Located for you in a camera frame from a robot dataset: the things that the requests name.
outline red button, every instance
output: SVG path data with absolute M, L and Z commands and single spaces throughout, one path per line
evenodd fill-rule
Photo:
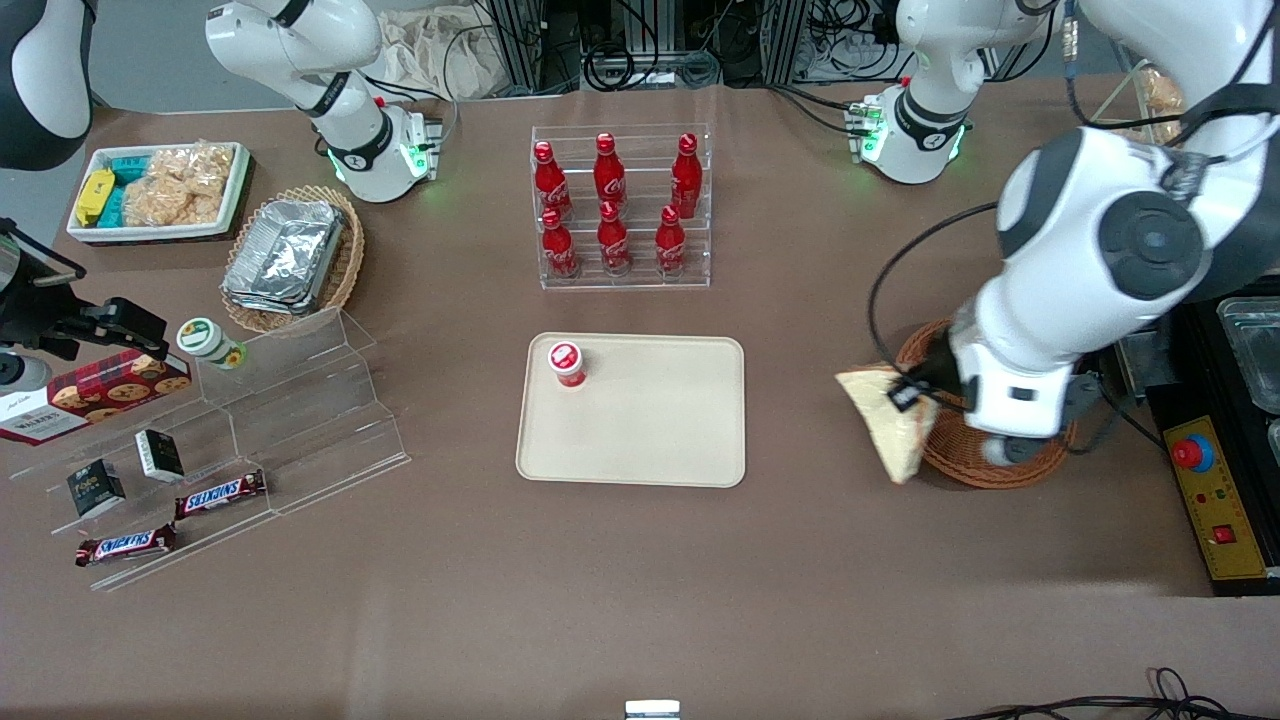
M 1174 456 L 1175 465 L 1179 468 L 1187 468 L 1188 470 L 1196 468 L 1204 460 L 1204 452 L 1201 450 L 1199 443 L 1187 438 L 1174 443 L 1171 455 Z
M 1235 542 L 1235 530 L 1231 529 L 1231 525 L 1213 525 L 1213 542 L 1217 544 Z

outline brown tablecloth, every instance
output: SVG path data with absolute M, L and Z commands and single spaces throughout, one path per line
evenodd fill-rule
M 1087 106 L 1111 79 L 1083 83 Z M 1024 491 L 929 473 L 897 487 L 832 379 L 874 357 L 864 306 L 883 260 L 1073 126 L 1060 82 L 984 88 L 973 117 L 945 176 L 904 187 L 764 91 L 467 104 L 438 182 L 360 205 L 348 310 L 381 343 L 375 382 L 413 461 L 106 594 L 47 534 L 40 488 L 4 487 L 4 715 L 589 719 L 673 697 L 695 720 L 925 720 L 1146 694 L 1152 665 L 1276 714 L 1280 605 L 1193 597 L 1206 580 L 1178 492 L 1135 433 Z M 244 142 L 251 206 L 334 183 L 301 113 L 101 120 L 91 147 Z M 540 291 L 530 126 L 678 120 L 716 123 L 712 288 Z M 227 245 L 60 247 L 93 272 L 84 297 L 223 316 Z M 989 217 L 932 241 L 886 288 L 890 340 L 998 268 Z M 552 329 L 737 338 L 746 479 L 521 479 L 525 352 Z

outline wicker basket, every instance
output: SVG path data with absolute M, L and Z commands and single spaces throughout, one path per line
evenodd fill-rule
M 909 368 L 923 360 L 929 341 L 950 324 L 951 320 L 938 320 L 915 331 L 897 352 L 897 363 Z M 963 405 L 963 401 L 952 395 L 942 393 L 942 397 Z M 1068 424 L 1062 436 L 1066 443 L 1075 439 L 1075 423 Z M 987 462 L 983 457 L 982 443 L 986 438 L 986 433 L 966 425 L 960 413 L 940 407 L 933 432 L 924 443 L 924 459 L 954 480 L 986 489 L 1009 489 L 1027 487 L 1047 478 L 1068 457 L 1062 442 L 1050 442 L 1027 462 L 1002 468 Z
M 340 209 L 347 215 L 347 223 L 342 229 L 342 234 L 338 238 L 340 243 L 338 251 L 333 256 L 333 264 L 329 265 L 329 277 L 325 279 L 324 288 L 320 291 L 320 305 L 317 310 L 326 307 L 342 307 L 351 299 L 351 291 L 356 288 L 356 277 L 360 275 L 360 264 L 365 259 L 365 231 L 360 225 L 360 218 L 356 215 L 356 209 L 351 205 L 340 192 L 330 190 L 328 187 L 296 187 L 292 190 L 285 190 L 284 192 L 276 195 L 273 200 L 301 200 L 305 202 L 324 201 L 334 208 Z M 236 243 L 232 246 L 230 256 L 227 259 L 227 269 L 230 269 L 232 263 L 236 261 L 236 256 L 239 255 L 241 247 L 244 245 L 244 236 L 248 234 L 248 228 L 257 219 L 257 214 L 266 208 L 266 202 L 253 210 L 253 214 L 241 225 L 239 234 L 236 236 Z M 225 295 L 223 296 L 223 305 L 227 307 L 227 314 L 230 315 L 236 324 L 260 333 L 283 328 L 289 323 L 298 320 L 300 315 L 288 315 L 285 313 L 266 313 L 264 310 L 250 310 L 248 307 L 241 307 L 230 301 Z

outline red and white cup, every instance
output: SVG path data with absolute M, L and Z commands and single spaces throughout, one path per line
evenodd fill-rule
M 550 363 L 556 379 L 564 387 L 577 387 L 586 380 L 586 373 L 582 372 L 582 350 L 572 342 L 561 341 L 553 345 L 547 354 L 547 361 Z

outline emergency stop button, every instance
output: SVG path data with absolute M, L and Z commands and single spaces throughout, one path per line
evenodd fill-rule
M 1213 525 L 1213 542 L 1217 544 L 1235 542 L 1235 530 L 1231 529 L 1231 525 Z
M 1174 465 L 1193 473 L 1207 473 L 1213 466 L 1213 446 L 1201 434 L 1190 434 L 1170 448 Z

